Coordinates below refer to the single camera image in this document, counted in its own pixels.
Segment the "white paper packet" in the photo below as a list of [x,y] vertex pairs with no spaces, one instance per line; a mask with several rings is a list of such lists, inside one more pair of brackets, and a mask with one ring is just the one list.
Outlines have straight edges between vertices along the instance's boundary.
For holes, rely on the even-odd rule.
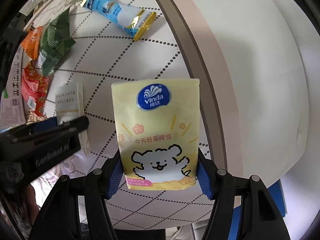
[[85,116],[82,81],[58,87],[55,94],[56,116],[59,125]]

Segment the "red snack packet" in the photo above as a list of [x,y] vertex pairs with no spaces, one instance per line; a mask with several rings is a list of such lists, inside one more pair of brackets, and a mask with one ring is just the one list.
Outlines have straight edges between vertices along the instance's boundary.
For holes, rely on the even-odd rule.
[[44,116],[44,104],[48,93],[49,78],[35,69],[31,60],[22,70],[22,96],[28,107],[37,116]]

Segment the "yellow Vinda tissue pack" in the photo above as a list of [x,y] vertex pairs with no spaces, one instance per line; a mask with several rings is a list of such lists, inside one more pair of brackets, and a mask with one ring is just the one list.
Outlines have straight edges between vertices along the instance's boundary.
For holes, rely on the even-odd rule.
[[199,79],[111,86],[117,141],[131,190],[184,190],[196,184]]

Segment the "orange snack packet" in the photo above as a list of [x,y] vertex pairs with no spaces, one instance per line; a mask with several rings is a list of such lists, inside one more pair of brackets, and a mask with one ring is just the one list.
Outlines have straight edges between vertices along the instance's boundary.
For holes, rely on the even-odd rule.
[[43,26],[34,28],[29,31],[21,46],[24,52],[32,59],[36,60],[39,55],[40,39],[43,31]]

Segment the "green snack packet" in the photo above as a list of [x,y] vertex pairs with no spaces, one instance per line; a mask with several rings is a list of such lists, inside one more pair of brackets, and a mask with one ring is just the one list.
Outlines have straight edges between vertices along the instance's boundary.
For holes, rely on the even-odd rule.
[[47,25],[41,36],[37,67],[41,68],[42,75],[49,76],[74,44],[67,8]]

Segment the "blue Nestle milk powder pouch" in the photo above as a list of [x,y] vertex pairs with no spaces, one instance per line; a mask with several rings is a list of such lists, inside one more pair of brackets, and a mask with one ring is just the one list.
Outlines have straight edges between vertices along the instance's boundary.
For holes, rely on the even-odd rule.
[[148,12],[114,0],[82,0],[80,6],[104,16],[134,41],[141,39],[156,19],[154,11]]

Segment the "open cardboard box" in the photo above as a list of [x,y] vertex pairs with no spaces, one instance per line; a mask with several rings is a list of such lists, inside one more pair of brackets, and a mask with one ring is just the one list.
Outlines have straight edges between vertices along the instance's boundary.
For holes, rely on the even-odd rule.
[[18,47],[13,59],[6,89],[1,97],[1,131],[25,124],[21,94],[23,49]]

